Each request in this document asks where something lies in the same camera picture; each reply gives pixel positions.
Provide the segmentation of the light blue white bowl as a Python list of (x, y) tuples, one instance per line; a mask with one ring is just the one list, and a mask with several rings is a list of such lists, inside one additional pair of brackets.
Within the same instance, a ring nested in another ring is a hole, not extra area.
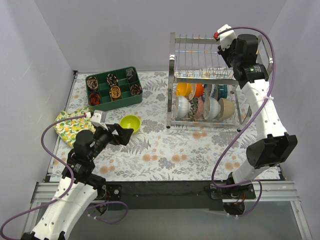
[(204, 101), (203, 117), (205, 120), (213, 120), (220, 113), (221, 106), (219, 102), (210, 96), (207, 96)]

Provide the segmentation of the green compartment tray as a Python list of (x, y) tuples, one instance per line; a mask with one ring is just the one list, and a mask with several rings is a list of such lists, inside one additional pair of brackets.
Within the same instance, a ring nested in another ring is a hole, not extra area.
[(133, 66), (90, 75), (85, 86), (88, 105), (94, 110), (114, 110), (143, 100), (142, 85)]

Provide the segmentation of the lemon print cloth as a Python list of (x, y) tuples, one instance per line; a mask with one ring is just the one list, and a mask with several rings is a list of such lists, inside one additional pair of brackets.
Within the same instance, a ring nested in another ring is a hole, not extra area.
[[(82, 116), (85, 113), (89, 112), (91, 109), (88, 106), (84, 106), (72, 112), (62, 111), (55, 119), (55, 121), (64, 120), (66, 118), (73, 118)], [(82, 130), (90, 130), (95, 132), (96, 129), (94, 125), (90, 122), (89, 118), (77, 118), (69, 119), (53, 126), (55, 132), (59, 137), (69, 146), (73, 147), (74, 142), (76, 141), (76, 135)]]

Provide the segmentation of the yellow black rolled tie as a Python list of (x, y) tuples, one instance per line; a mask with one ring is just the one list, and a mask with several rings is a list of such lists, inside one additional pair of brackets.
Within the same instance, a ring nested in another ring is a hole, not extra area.
[(110, 98), (112, 101), (120, 100), (122, 98), (122, 92), (119, 86), (113, 86), (111, 87), (110, 91)]

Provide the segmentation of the dark floral pink bowl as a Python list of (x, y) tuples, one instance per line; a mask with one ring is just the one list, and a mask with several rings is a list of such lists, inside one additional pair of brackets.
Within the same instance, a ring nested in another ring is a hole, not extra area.
[(190, 101), (190, 110), (189, 110), (189, 118), (200, 119), (204, 112), (204, 101), (201, 97), (194, 97)]

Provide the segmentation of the beige bowl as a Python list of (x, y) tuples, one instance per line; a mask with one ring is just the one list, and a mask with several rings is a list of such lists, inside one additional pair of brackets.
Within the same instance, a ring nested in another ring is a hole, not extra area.
[(220, 105), (219, 120), (226, 120), (233, 116), (236, 108), (231, 100), (220, 98), (218, 103)]

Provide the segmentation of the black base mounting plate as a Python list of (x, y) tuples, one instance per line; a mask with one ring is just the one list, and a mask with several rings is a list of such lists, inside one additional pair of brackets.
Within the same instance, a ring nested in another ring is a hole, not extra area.
[(209, 209), (222, 211), (223, 202), (254, 200), (252, 184), (220, 188), (210, 180), (114, 181), (104, 183), (97, 200), (121, 201), (130, 210)]

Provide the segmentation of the dark grey rolled tie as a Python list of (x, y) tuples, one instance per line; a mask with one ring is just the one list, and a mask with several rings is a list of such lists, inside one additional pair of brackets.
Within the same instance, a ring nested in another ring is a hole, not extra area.
[(133, 83), (137, 81), (137, 73), (133, 67), (127, 68), (125, 72), (128, 82)]

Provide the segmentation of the dark floral rolled tie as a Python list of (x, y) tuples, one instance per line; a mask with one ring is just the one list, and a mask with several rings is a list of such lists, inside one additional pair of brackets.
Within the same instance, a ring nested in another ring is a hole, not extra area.
[(109, 85), (109, 87), (114, 87), (119, 85), (119, 81), (117, 79), (117, 76), (115, 74), (109, 73), (106, 76), (106, 81)]

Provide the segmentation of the yellow orange bowl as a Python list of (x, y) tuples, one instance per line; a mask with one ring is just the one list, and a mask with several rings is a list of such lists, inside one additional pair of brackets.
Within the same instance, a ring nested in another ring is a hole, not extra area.
[(192, 92), (192, 86), (190, 83), (179, 82), (176, 86), (176, 95), (187, 97)]

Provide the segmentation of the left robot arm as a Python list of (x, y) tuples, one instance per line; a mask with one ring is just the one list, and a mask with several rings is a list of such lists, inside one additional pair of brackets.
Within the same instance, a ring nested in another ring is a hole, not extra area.
[(107, 145), (127, 145), (134, 130), (103, 124), (95, 132), (80, 131), (68, 154), (58, 188), (41, 220), (23, 240), (67, 240), (90, 203), (106, 196), (105, 178), (93, 174), (94, 159)]

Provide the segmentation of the red black rolled tie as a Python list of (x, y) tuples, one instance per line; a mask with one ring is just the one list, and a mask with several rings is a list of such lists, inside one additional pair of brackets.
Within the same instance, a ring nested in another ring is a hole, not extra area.
[(101, 104), (101, 98), (98, 93), (91, 93), (89, 95), (89, 104), (91, 106), (97, 106)]

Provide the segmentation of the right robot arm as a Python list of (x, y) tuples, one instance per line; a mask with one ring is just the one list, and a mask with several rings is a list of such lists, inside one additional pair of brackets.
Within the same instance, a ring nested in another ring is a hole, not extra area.
[(269, 64), (273, 68), (272, 75), (263, 64), (257, 63), (259, 39), (254, 34), (236, 35), (233, 30), (216, 32), (219, 39), (218, 54), (233, 69), (233, 75), (246, 96), (252, 111), (252, 118), (236, 137), (229, 143), (217, 160), (220, 164), (226, 153), (238, 138), (255, 123), (257, 139), (246, 149), (246, 160), (238, 169), (231, 172), (226, 182), (212, 187), (227, 192), (232, 199), (237, 199), (245, 192), (262, 172), (286, 161), (298, 140), (282, 124), (277, 113), (271, 92), (275, 83), (275, 62)]

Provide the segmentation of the blue floral white bowl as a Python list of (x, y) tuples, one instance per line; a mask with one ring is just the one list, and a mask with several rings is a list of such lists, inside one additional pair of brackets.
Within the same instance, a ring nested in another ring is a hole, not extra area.
[(212, 97), (216, 100), (218, 99), (218, 88), (219, 86), (217, 84), (204, 84), (204, 97)]

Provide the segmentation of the pink brown rolled tie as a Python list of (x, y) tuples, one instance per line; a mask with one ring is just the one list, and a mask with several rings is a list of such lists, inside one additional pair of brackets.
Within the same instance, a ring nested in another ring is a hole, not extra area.
[(94, 92), (97, 91), (99, 88), (98, 79), (95, 76), (90, 76), (86, 80), (87, 87), (90, 89), (90, 91)]

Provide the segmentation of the white ribbed bowl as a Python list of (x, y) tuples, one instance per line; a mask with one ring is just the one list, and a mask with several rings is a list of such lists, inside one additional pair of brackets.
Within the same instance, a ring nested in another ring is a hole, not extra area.
[(175, 116), (180, 119), (189, 114), (191, 103), (184, 96), (178, 95), (175, 99)]

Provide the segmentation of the steel two-tier dish rack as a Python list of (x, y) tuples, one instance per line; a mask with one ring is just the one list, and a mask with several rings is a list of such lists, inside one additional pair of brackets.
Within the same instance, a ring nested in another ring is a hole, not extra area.
[[(233, 70), (227, 67), (222, 56), (218, 55), (218, 41), (207, 36), (182, 36), (174, 32), (170, 34), (169, 70), (168, 70), (168, 100), (166, 127), (175, 125), (197, 127), (233, 127), (241, 131), (252, 116), (248, 109), (244, 118), (238, 100), (237, 90), (240, 88), (233, 77)], [(203, 117), (190, 118), (178, 116), (176, 108), (177, 85), (202, 84), (208, 89), (217, 89), (220, 85), (227, 85), (231, 100), (236, 107), (231, 120), (214, 118), (205, 120)]]

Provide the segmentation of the teal bowl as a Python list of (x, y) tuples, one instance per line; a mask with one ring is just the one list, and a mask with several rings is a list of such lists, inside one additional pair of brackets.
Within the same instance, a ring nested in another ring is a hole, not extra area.
[(228, 86), (227, 85), (218, 85), (218, 95), (217, 99), (224, 98), (226, 99), (228, 97)]

